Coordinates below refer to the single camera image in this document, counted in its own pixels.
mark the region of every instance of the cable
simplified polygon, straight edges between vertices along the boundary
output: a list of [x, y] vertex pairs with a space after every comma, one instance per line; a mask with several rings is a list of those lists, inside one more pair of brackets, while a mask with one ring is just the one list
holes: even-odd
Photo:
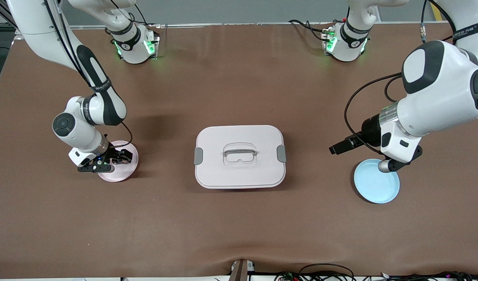
[[60, 42], [62, 43], [62, 47], [64, 48], [64, 51], [65, 51], [66, 54], [68, 55], [69, 59], [71, 60], [71, 63], [74, 65], [76, 71], [78, 71], [78, 73], [80, 73], [80, 75], [82, 76], [82, 78], [86, 81], [86, 78], [84, 77], [82, 70], [79, 69], [79, 66], [77, 66], [77, 65], [74, 63], [74, 60], [73, 60], [73, 58], [71, 57], [71, 54], [70, 54], [69, 51], [67, 50], [66, 43], [64, 43], [64, 39], [62, 38], [62, 35], [61, 35], [60, 32], [59, 32], [59, 28], [57, 27], [57, 23], [55, 22], [55, 19], [53, 18], [52, 10], [50, 9], [50, 5], [48, 5], [48, 0], [45, 0], [44, 3], [45, 3], [45, 7], [47, 8], [47, 11], [48, 11], [48, 16], [50, 16], [50, 20], [52, 21], [52, 24], [53, 24], [53, 26], [54, 26], [54, 28], [55, 28], [55, 32], [57, 33], [57, 36], [59, 37]]
[[123, 146], [128, 146], [129, 144], [132, 143], [132, 140], [133, 140], [132, 131], [130, 131], [130, 129], [128, 128], [128, 126], [126, 126], [123, 121], [121, 122], [121, 124], [122, 124], [123, 126], [125, 126], [126, 130], [127, 130], [128, 133], [130, 134], [130, 141], [127, 142], [126, 144], [120, 144], [119, 146], [111, 146], [111, 147], [110, 147], [111, 149], [122, 148]]
[[313, 30], [312, 25], [310, 25], [309, 21], [306, 21], [306, 23], [307, 23], [308, 28], [310, 29], [310, 31], [312, 31], [312, 34], [313, 34], [317, 39], [319, 39], [319, 40], [321, 40], [321, 41], [324, 41], [324, 42], [329, 42], [328, 39], [321, 38], [321, 37], [317, 36], [317, 34], [315, 34], [315, 31]]
[[135, 7], [136, 7], [137, 10], [139, 11], [139, 14], [142, 16], [143, 21], [147, 24], [147, 21], [145, 20], [144, 14], [140, 11], [140, 9], [139, 9], [139, 7], [137, 6], [136, 3], [135, 3]]
[[372, 80], [371, 82], [365, 84], [364, 86], [360, 87], [357, 91], [355, 91], [355, 93], [353, 93], [352, 96], [350, 96], [350, 99], [348, 100], [348, 103], [346, 103], [346, 107], [345, 107], [345, 112], [344, 112], [344, 118], [345, 118], [345, 123], [346, 123], [346, 126], [348, 127], [348, 129], [350, 130], [350, 132], [352, 132], [353, 136], [356, 137], [360, 142], [362, 142], [365, 146], [367, 146], [367, 148], [369, 148], [371, 151], [374, 151], [375, 153], [379, 154], [379, 155], [383, 155], [383, 153], [381, 153], [381, 151], [378, 151], [377, 149], [371, 147], [367, 142], [364, 142], [358, 135], [357, 133], [355, 133], [355, 130], [353, 130], [352, 126], [350, 126], [350, 123], [348, 122], [348, 117], [346, 116], [347, 115], [347, 111], [348, 111], [348, 107], [350, 106], [350, 103], [352, 102], [353, 98], [360, 92], [362, 91], [363, 89], [365, 89], [365, 87], [369, 86], [369, 85], [372, 85], [376, 82], [379, 82], [379, 81], [382, 81], [382, 80], [386, 80], [388, 78], [394, 78], [395, 76], [398, 76], [400, 75], [401, 73], [395, 73], [395, 74], [392, 74], [392, 75], [387, 75], [387, 76], [384, 76], [384, 77], [381, 77], [381, 78], [378, 78], [376, 80]]
[[[421, 41], [423, 43], [426, 43], [426, 27], [425, 27], [425, 24], [424, 24], [424, 17], [425, 17], [425, 9], [426, 9], [426, 3], [427, 2], [430, 2], [433, 6], [435, 6], [442, 13], [444, 18], [447, 20], [447, 22], [451, 26], [452, 34], [456, 33], [456, 31], [457, 31], [456, 26], [453, 23], [451, 17], [446, 13], [446, 11], [444, 9], [442, 9], [442, 7], [440, 7], [437, 4], [437, 2], [435, 2], [433, 0], [425, 0], [425, 2], [423, 3], [423, 11], [421, 12]], [[442, 39], [442, 41], [447, 41], [450, 38], [452, 38], [452, 35], [445, 38], [445, 39]]]
[[291, 20], [291, 21], [288, 21], [288, 23], [299, 23], [302, 27], [305, 27], [305, 28], [308, 28], [308, 29], [312, 29], [316, 32], [322, 32], [322, 30], [318, 29], [318, 28], [310, 28], [308, 25], [306, 25], [305, 23], [302, 23], [301, 21], [298, 21], [298, 20]]
[[77, 69], [79, 70], [78, 72], [80, 73], [80, 75], [82, 76], [82, 78], [85, 80], [85, 82], [90, 86], [90, 82], [88, 82], [87, 78], [86, 78], [86, 75], [85, 73], [83, 72], [83, 70], [81, 69], [81, 65], [80, 65], [80, 62], [78, 60], [78, 56], [76, 55], [76, 52], [73, 50], [73, 45], [71, 43], [71, 39], [69, 39], [69, 32], [67, 32], [67, 29], [66, 29], [66, 24], [64, 23], [64, 17], [62, 16], [62, 13], [59, 13], [59, 17], [60, 17], [60, 22], [62, 24], [62, 28], [64, 30], [64, 33], [66, 34], [66, 41], [67, 41], [67, 44], [69, 45], [69, 48], [71, 50], [71, 52], [73, 53], [73, 58], [76, 62], [76, 65], [77, 65]]
[[0, 47], [0, 49], [7, 49], [7, 50], [10, 50], [11, 48], [9, 48], [9, 47]]
[[453, 37], [453, 36], [451, 35], [451, 36], [449, 36], [449, 37], [447, 37], [447, 38], [442, 39], [442, 41], [447, 41], [447, 40], [449, 40], [449, 39], [452, 38], [452, 37]]
[[385, 97], [386, 97], [387, 100], [391, 101], [392, 103], [396, 103], [397, 101], [394, 100], [394, 99], [392, 99], [392, 98], [390, 98], [390, 96], [388, 95], [388, 87], [390, 87], [390, 84], [391, 84], [393, 81], [397, 80], [398, 78], [402, 78], [402, 75], [398, 75], [398, 76], [396, 76], [396, 77], [394, 77], [394, 78], [391, 78], [391, 79], [388, 81], [388, 83], [386, 83], [386, 86], [385, 86]]
[[128, 13], [130, 16], [133, 16], [133, 19], [130, 19], [128, 18], [124, 13], [123, 11], [121, 11], [120, 7], [114, 3], [114, 0], [111, 0], [111, 3], [116, 7], [116, 9], [118, 9], [118, 11], [127, 19], [129, 20], [130, 22], [132, 23], [142, 23], [143, 25], [155, 25], [155, 23], [147, 23], [147, 21], [145, 20], [145, 17], [144, 17], [144, 14], [142, 14], [142, 12], [140, 11], [139, 7], [137, 6], [137, 4], [135, 4], [135, 7], [137, 8], [137, 10], [139, 11], [140, 15], [142, 16], [142, 18], [144, 19], [144, 21], [136, 21], [135, 20], [135, 16], [132, 14], [132, 13]]
[[421, 12], [421, 41], [423, 42], [423, 44], [426, 43], [425, 10], [427, 2], [428, 0], [425, 0], [425, 2], [423, 3], [423, 11]]
[[302, 267], [299, 271], [298, 271], [298, 274], [301, 274], [301, 272], [304, 270], [304, 269], [307, 269], [309, 267], [318, 267], [318, 266], [330, 266], [330, 267], [341, 267], [342, 269], [346, 269], [348, 270], [352, 275], [351, 275], [351, 278], [353, 279], [353, 281], [355, 281], [355, 274], [353, 274], [353, 271], [351, 269], [349, 269], [348, 267], [345, 267], [343, 265], [337, 265], [335, 263], [313, 263], [312, 265], [305, 265], [304, 267]]
[[437, 7], [437, 9], [444, 15], [445, 19], [449, 22], [449, 25], [452, 29], [452, 33], [456, 33], [456, 26], [454, 25], [454, 22], [452, 21], [451, 17], [446, 13], [446, 11], [442, 9], [442, 7], [440, 7], [434, 0], [428, 0], [428, 2], [433, 4], [433, 6]]
[[342, 21], [333, 20], [333, 23], [344, 23], [346, 21], [346, 19], [348, 19], [349, 15], [350, 15], [350, 6], [348, 6], [348, 10], [346, 11], [346, 18], [344, 18]]
[[455, 279], [456, 281], [478, 280], [478, 275], [472, 275], [466, 272], [441, 272], [433, 275], [412, 274], [408, 276], [390, 276], [387, 281], [437, 281], [437, 278]]

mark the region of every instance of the black label band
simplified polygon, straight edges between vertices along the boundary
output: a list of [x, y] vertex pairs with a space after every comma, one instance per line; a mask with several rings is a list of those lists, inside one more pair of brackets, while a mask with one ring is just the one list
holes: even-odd
[[348, 20], [345, 21], [345, 25], [346, 27], [348, 27], [348, 29], [351, 31], [351, 32], [354, 32], [356, 34], [367, 34], [369, 33], [369, 31], [371, 31], [372, 27], [369, 28], [368, 30], [358, 30], [356, 29], [355, 27], [353, 27], [352, 25], [350, 25], [350, 23], [348, 22]]
[[83, 102], [81, 103], [81, 106], [83, 107], [83, 116], [85, 117], [86, 121], [92, 125], [92, 126], [95, 126], [95, 125], [98, 125], [96, 124], [93, 119], [92, 119], [92, 116], [90, 115], [90, 100], [92, 99], [93, 95], [90, 95], [90, 96], [87, 96]]
[[122, 42], [122, 41], [118, 41], [118, 40], [115, 40], [116, 41], [116, 44], [118, 44], [118, 46], [123, 49], [123, 50], [132, 50], [133, 49], [133, 46], [135, 46], [136, 43], [139, 42], [140, 40], [140, 37], [141, 37], [141, 32], [140, 30], [138, 29], [137, 27], [137, 33], [135, 34], [135, 36], [128, 40], [128, 41], [125, 41], [125, 42]]
[[350, 37], [348, 34], [346, 34], [344, 27], [345, 25], [341, 25], [340, 34], [341, 34], [341, 39], [343, 39], [346, 43], [348, 43], [348, 47], [355, 49], [355, 48], [358, 48], [360, 45], [362, 45], [364, 41], [366, 41], [367, 36], [362, 37], [360, 39]]
[[453, 36], [452, 36], [452, 39], [454, 41], [456, 40], [459, 40], [459, 39], [462, 39], [464, 37], [467, 37], [467, 36], [470, 36], [470, 35], [473, 35], [473, 34], [477, 34], [478, 33], [478, 23], [474, 24], [474, 25], [470, 25], [469, 27], [466, 27], [462, 30], [457, 30]]
[[120, 31], [112, 31], [112, 30], [109, 30], [109, 32], [111, 32], [112, 35], [123, 35], [123, 34], [126, 34], [130, 31], [130, 29], [132, 29], [132, 26], [133, 26], [133, 23], [130, 23], [125, 29], [123, 30], [120, 30]]
[[90, 89], [92, 89], [92, 91], [94, 92], [102, 92], [102, 91], [105, 91], [107, 89], [109, 89], [109, 87], [111, 87], [111, 80], [109, 79], [109, 77], [107, 77], [107, 80], [102, 83], [102, 85], [98, 85], [98, 86], [94, 86], [94, 87], [90, 87]]

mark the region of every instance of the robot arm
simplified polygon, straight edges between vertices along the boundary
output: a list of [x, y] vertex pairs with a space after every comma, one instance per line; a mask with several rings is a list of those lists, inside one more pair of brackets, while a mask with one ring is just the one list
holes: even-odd
[[380, 171], [396, 171], [422, 153], [425, 135], [478, 119], [478, 0], [440, 1], [439, 5], [461, 27], [456, 46], [443, 41], [422, 44], [402, 66], [407, 96], [364, 121], [362, 131], [332, 146], [340, 154], [366, 142], [379, 146], [386, 159]]
[[109, 142], [94, 125], [120, 124], [126, 117], [125, 103], [112, 87], [93, 52], [73, 34], [56, 0], [7, 2], [20, 32], [34, 53], [79, 71], [94, 92], [91, 96], [71, 98], [64, 112], [52, 123], [57, 137], [73, 147], [69, 153], [71, 160], [78, 167], [83, 167], [109, 150]]
[[69, 0], [69, 3], [106, 25], [126, 62], [140, 64], [157, 56], [159, 34], [130, 21], [130, 14], [124, 10], [133, 6], [135, 0]]
[[337, 23], [326, 35], [329, 43], [324, 44], [326, 52], [343, 62], [351, 62], [364, 50], [369, 31], [376, 22], [372, 7], [396, 7], [405, 5], [409, 0], [347, 0], [348, 17], [344, 23]]

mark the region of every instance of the lid handle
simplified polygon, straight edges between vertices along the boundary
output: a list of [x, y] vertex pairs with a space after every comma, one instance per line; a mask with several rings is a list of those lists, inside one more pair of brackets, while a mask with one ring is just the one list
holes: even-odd
[[229, 149], [227, 151], [224, 151], [223, 155], [238, 154], [238, 153], [252, 153], [253, 155], [257, 154], [257, 152], [253, 149]]

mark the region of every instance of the brown tablecloth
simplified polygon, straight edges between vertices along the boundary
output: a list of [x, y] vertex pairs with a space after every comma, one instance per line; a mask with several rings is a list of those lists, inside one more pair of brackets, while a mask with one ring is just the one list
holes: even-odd
[[[448, 31], [430, 25], [428, 39]], [[139, 168], [122, 183], [76, 171], [51, 122], [90, 89], [16, 41], [0, 79], [0, 278], [203, 276], [225, 274], [238, 258], [257, 271], [331, 262], [356, 274], [478, 273], [478, 121], [425, 137], [423, 156], [399, 171], [400, 193], [384, 205], [352, 187], [358, 162], [377, 155], [328, 150], [349, 135], [349, 96], [400, 71], [421, 43], [419, 25], [376, 25], [349, 63], [289, 25], [163, 30], [159, 58], [140, 65], [119, 60], [103, 30], [75, 33], [126, 102]], [[389, 104], [383, 86], [355, 98], [355, 128]], [[390, 94], [405, 92], [396, 82]], [[196, 182], [196, 136], [234, 124], [282, 131], [281, 185], [220, 191]], [[122, 126], [98, 129], [128, 139]]]

